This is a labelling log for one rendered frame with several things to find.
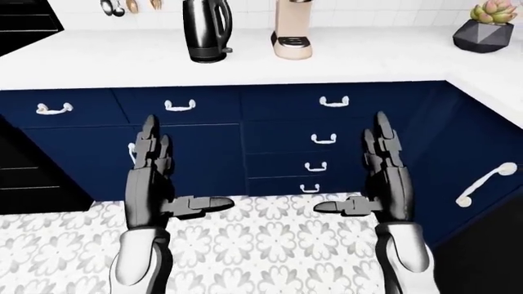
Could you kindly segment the green pink succulent plant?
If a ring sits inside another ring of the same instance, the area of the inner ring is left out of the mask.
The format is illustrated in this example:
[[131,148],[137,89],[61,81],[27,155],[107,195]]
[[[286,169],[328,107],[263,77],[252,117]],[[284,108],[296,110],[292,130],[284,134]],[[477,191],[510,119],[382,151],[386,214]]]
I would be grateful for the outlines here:
[[488,25],[506,25],[517,17],[511,0],[488,0],[470,11],[471,19]]

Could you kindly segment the beige coffee machine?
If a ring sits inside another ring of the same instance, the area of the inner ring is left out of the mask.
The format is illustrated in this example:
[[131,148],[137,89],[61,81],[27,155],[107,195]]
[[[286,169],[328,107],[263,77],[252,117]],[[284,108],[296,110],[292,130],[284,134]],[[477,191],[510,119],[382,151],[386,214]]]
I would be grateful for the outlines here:
[[270,37],[274,53],[286,60],[311,58],[309,40],[313,0],[276,0],[275,29]]

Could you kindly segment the black stove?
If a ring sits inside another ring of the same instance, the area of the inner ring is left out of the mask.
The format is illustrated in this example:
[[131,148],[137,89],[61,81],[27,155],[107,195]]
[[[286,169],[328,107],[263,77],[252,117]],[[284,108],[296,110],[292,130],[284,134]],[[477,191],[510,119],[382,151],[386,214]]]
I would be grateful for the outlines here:
[[0,215],[84,212],[94,200],[0,115]]

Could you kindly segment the dark faceted plant pot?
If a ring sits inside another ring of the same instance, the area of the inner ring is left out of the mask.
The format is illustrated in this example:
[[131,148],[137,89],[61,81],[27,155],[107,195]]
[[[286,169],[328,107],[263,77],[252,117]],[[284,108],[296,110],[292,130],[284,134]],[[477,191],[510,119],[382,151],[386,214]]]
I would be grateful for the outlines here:
[[507,47],[511,41],[513,24],[482,24],[470,19],[453,35],[454,45],[464,51],[490,53]]

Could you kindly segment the navy blue cabinet unit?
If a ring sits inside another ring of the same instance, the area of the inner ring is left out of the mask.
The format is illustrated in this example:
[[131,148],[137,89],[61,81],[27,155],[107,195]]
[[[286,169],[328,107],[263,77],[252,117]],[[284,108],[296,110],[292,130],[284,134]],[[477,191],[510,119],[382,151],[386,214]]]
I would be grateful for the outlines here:
[[[0,114],[95,200],[123,198],[127,145],[150,114],[172,137],[179,195],[360,191],[360,137],[380,111],[399,135],[429,244],[523,193],[523,129],[444,81],[0,91]],[[335,144],[311,141],[333,133]],[[456,204],[507,162],[518,171]]]

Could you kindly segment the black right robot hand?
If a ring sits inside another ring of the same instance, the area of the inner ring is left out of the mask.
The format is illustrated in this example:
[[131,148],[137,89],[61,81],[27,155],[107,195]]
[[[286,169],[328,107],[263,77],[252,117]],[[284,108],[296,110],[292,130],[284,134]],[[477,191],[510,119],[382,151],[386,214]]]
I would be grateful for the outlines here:
[[399,137],[384,112],[375,114],[373,128],[363,131],[361,141],[363,164],[368,171],[364,195],[319,203],[313,211],[345,217],[375,212],[379,222],[411,221],[413,186],[408,168],[400,158]]

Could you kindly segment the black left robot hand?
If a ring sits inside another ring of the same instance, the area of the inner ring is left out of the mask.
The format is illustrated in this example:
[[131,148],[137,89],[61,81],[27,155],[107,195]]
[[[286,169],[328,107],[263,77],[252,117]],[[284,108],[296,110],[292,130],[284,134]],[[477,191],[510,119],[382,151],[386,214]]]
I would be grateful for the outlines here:
[[151,114],[136,136],[133,168],[127,174],[125,217],[128,229],[159,227],[164,229],[171,217],[190,220],[209,212],[220,212],[235,206],[225,197],[177,197],[170,179],[175,161],[172,140],[161,135],[158,117]]

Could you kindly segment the black electric kettle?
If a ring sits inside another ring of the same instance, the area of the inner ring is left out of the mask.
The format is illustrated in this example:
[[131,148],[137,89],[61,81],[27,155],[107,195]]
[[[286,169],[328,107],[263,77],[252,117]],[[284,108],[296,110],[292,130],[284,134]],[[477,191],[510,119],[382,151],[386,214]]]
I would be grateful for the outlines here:
[[233,20],[226,0],[183,0],[182,16],[192,61],[216,63],[227,57],[222,50],[228,47]]

